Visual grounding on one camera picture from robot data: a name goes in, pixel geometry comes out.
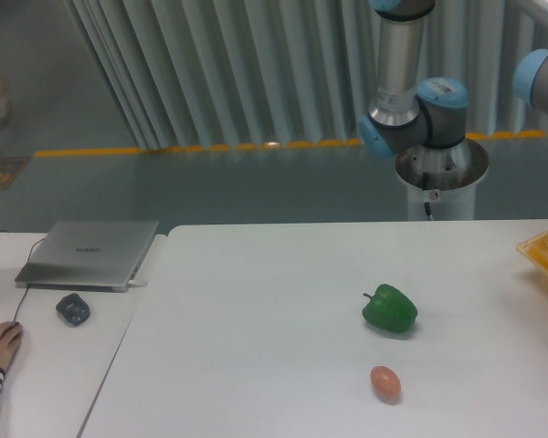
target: white table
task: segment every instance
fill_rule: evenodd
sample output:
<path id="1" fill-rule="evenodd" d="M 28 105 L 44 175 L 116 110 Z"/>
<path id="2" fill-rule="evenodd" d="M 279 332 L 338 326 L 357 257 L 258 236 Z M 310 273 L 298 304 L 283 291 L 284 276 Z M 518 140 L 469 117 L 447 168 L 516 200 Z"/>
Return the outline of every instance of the white table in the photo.
<path id="1" fill-rule="evenodd" d="M 548 437 L 548 221 L 173 230 L 84 437 Z M 380 283 L 416 303 L 370 328 Z M 375 396 L 370 369 L 403 396 Z"/>
<path id="2" fill-rule="evenodd" d="M 15 277 L 44 236 L 0 234 L 0 322 L 12 320 L 25 292 Z M 156 237 L 138 281 L 150 276 L 164 240 Z M 18 314 L 23 342 L 3 388 L 0 438 L 77 436 L 144 289 L 79 292 L 91 315 L 77 328 L 55 310 L 70 291 L 30 289 Z"/>

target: hand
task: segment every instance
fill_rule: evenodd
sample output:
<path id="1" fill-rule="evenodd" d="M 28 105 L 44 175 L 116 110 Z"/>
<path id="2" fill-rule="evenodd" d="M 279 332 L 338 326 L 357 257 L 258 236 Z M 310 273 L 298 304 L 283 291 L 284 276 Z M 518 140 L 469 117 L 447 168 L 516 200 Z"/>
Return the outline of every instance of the hand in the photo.
<path id="1" fill-rule="evenodd" d="M 21 340 L 22 326 L 19 323 L 8 321 L 0 324 L 0 368 L 2 370 L 8 370 Z"/>

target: laptop lid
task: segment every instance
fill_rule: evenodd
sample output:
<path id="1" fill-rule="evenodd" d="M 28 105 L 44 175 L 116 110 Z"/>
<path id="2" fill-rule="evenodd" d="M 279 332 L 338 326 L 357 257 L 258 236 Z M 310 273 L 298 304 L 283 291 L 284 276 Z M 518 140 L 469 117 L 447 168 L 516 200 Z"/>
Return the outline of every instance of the laptop lid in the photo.
<path id="1" fill-rule="evenodd" d="M 158 222 L 57 222 L 16 277 L 16 284 L 124 292 L 157 226 Z"/>

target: cable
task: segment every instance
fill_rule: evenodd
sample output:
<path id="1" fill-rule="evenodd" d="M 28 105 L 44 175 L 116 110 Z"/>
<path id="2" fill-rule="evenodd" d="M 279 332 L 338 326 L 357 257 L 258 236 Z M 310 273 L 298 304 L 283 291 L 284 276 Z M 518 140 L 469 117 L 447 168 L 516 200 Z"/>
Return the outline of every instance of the cable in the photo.
<path id="1" fill-rule="evenodd" d="M 136 282 L 134 280 L 130 280 L 128 282 L 128 287 L 145 287 L 146 285 L 148 285 L 147 282 L 145 281 L 142 281 L 142 282 Z"/>
<path id="2" fill-rule="evenodd" d="M 34 245 L 32 245 L 32 247 L 30 248 L 30 252 L 28 253 L 28 258 L 26 259 L 26 262 L 28 263 L 28 261 L 30 260 L 30 256 L 33 255 L 33 251 L 35 250 L 35 247 L 40 244 L 43 240 L 45 240 L 45 237 L 43 237 L 42 239 L 40 239 L 38 242 L 36 242 Z M 27 287 L 26 290 L 25 290 L 25 294 L 22 296 L 22 298 L 20 299 L 20 302 L 18 303 L 18 307 L 16 308 L 16 312 L 15 312 L 15 317 L 12 318 L 12 321 L 13 322 L 16 322 L 16 317 L 18 316 L 18 310 L 20 310 L 20 306 L 22 306 L 22 302 L 25 300 L 26 298 L 26 295 L 28 294 L 28 290 L 30 289 L 30 287 Z"/>

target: brown egg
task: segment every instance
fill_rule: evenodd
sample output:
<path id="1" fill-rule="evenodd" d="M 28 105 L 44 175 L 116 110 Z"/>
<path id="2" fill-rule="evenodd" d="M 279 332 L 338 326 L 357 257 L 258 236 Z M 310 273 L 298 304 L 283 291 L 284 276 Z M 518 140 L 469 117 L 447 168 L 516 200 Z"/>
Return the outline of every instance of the brown egg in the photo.
<path id="1" fill-rule="evenodd" d="M 395 399 L 400 395 L 400 379 L 395 372 L 387 367 L 375 367 L 370 373 L 375 390 L 388 399 Z"/>

